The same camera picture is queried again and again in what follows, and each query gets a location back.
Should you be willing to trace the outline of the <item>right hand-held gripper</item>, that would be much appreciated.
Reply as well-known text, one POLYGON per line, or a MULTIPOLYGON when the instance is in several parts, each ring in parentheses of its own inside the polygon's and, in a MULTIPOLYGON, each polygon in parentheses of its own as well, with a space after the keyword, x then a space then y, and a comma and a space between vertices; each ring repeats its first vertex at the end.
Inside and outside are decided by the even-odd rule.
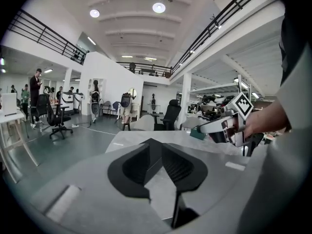
POLYGON ((231 143, 235 147, 247 144, 245 137, 246 122, 254 106, 249 99, 239 93, 221 108, 221 118, 197 126, 197 131, 209 134, 215 143, 231 143))

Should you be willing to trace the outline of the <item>person's right hand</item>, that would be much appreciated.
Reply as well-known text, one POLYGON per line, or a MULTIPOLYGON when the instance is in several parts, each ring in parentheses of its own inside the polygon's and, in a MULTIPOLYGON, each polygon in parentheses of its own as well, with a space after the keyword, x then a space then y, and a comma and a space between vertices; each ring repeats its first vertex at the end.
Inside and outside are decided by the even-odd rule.
POLYGON ((262 111, 251 113, 246 119, 246 125, 244 129, 245 139, 249 138, 253 134, 262 133, 266 131, 265 114, 262 111))

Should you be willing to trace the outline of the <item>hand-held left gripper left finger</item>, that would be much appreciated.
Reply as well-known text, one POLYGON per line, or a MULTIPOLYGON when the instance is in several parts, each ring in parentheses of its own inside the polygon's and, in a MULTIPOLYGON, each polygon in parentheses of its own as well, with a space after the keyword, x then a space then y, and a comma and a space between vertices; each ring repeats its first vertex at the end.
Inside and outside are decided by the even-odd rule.
POLYGON ((162 143, 148 139, 140 147, 115 159, 108 167, 114 188, 126 197, 150 199, 145 185, 162 167, 162 143))

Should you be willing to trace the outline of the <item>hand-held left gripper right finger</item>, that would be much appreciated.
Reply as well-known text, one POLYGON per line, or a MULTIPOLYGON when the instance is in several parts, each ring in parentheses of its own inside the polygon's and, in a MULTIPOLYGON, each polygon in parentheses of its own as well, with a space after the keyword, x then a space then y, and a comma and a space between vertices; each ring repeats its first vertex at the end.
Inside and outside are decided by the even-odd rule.
POLYGON ((199 188, 208 175, 208 168, 200 159, 169 144, 162 145, 162 164, 176 187, 171 222, 171 227, 176 229, 199 217, 195 210, 186 205, 183 194, 199 188))

